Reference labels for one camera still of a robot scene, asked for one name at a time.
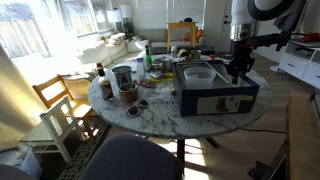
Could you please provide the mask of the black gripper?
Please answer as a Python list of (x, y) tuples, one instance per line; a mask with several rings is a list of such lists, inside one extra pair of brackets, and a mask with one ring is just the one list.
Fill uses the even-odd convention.
[(240, 73), (246, 73), (251, 70), (254, 58), (250, 57), (252, 49), (244, 41), (233, 41), (231, 43), (232, 58), (225, 64), (227, 73), (232, 77), (232, 83), (238, 83)]

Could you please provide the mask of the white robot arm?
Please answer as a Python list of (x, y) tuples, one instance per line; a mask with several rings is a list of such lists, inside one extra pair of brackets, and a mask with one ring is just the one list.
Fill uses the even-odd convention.
[[(249, 72), (255, 61), (250, 57), (253, 49), (276, 44), (279, 51), (291, 39), (303, 14), (307, 0), (232, 0), (231, 7), (231, 61), (225, 64), (232, 83), (238, 76)], [(251, 25), (256, 21), (274, 19), (280, 33), (251, 36)]]

